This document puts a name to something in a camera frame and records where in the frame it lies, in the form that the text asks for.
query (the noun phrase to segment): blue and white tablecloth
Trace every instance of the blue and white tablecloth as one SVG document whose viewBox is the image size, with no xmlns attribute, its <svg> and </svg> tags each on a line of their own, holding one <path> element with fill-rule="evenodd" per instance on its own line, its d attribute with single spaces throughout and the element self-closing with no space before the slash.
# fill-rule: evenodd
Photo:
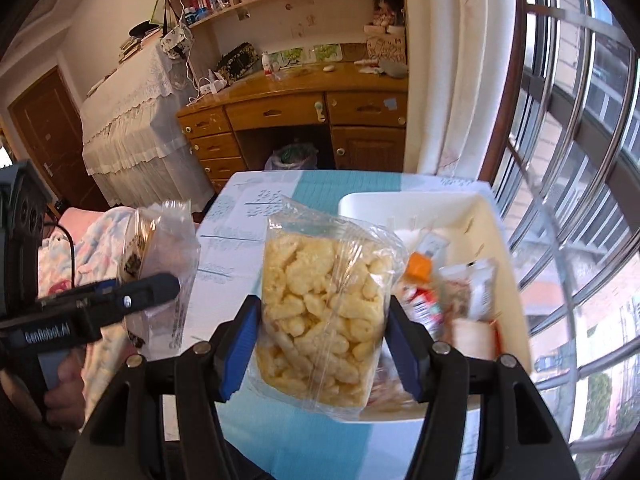
<svg viewBox="0 0 640 480">
<path fill-rule="evenodd" d="M 233 319 L 247 294 L 258 293 L 266 217 L 280 195 L 337 214 L 340 199 L 354 192 L 400 190 L 480 192 L 484 182 L 416 174 L 365 171 L 272 171 L 236 173 L 206 215 L 202 245 L 182 340 L 182 350 L 208 340 Z M 246 384 L 218 406 L 226 439 L 277 480 L 396 480 L 404 478 L 421 421 L 343 424 L 266 399 Z M 471 478 L 478 411 L 468 412 L 458 478 Z"/>
</svg>

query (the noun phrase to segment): trash bag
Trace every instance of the trash bag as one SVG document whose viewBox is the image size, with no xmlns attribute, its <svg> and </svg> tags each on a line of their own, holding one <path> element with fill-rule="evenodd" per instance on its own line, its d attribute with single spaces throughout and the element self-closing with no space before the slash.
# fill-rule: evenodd
<svg viewBox="0 0 640 480">
<path fill-rule="evenodd" d="M 273 152 L 264 169 L 265 171 L 317 170 L 318 150 L 310 142 L 289 144 Z"/>
</svg>

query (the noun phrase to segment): window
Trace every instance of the window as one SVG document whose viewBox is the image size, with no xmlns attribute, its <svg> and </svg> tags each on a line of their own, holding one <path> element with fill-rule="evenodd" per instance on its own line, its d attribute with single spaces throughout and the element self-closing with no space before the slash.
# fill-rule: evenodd
<svg viewBox="0 0 640 480">
<path fill-rule="evenodd" d="M 527 3 L 522 89 L 493 189 L 532 380 L 581 478 L 597 480 L 640 421 L 638 56 L 602 0 Z"/>
</svg>

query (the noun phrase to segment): white box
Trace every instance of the white box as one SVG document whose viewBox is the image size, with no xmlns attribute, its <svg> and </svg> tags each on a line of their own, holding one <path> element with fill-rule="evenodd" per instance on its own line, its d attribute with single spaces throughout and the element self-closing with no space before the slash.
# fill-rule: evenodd
<svg viewBox="0 0 640 480">
<path fill-rule="evenodd" d="M 511 266 L 511 255 L 492 204 L 481 194 L 464 191 L 399 191 L 353 193 L 340 200 L 338 214 L 384 226 L 396 232 L 411 253 L 420 230 L 431 228 L 449 240 L 447 265 L 468 264 L 479 258 L 498 263 L 495 278 L 495 314 L 504 352 L 517 357 L 531 372 L 529 331 Z M 470 407 L 477 407 L 470 399 Z M 423 418 L 426 406 L 381 413 L 365 408 L 363 422 Z"/>
</svg>

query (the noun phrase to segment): wooden door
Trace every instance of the wooden door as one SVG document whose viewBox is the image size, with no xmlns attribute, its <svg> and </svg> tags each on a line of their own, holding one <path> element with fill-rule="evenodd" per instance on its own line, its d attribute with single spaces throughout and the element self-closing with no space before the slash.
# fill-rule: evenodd
<svg viewBox="0 0 640 480">
<path fill-rule="evenodd" d="M 397 171 L 404 164 L 404 128 L 334 126 L 331 129 L 338 170 Z"/>
<path fill-rule="evenodd" d="M 106 211 L 109 206 L 82 160 L 82 123 L 54 68 L 9 106 L 31 160 L 59 199 L 73 207 Z"/>
</svg>

